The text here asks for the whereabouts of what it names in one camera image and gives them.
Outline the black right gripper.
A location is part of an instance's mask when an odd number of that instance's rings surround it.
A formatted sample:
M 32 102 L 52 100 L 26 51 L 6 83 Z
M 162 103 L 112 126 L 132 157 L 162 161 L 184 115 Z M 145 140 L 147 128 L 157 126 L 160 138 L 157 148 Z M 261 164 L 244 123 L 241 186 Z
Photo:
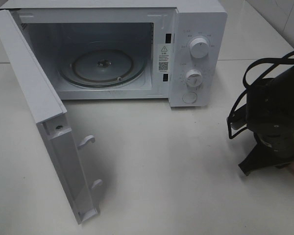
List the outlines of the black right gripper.
M 294 131 L 279 135 L 254 134 L 254 137 L 257 144 L 238 164 L 245 176 L 259 169 L 283 168 L 294 162 Z

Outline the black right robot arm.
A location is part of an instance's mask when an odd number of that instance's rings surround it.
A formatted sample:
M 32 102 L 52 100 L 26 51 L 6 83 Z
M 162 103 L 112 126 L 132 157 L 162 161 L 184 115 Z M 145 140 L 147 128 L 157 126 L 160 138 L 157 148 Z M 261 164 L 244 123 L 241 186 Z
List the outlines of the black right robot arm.
M 245 175 L 294 162 L 294 66 L 247 92 L 245 121 L 257 142 L 239 164 Z

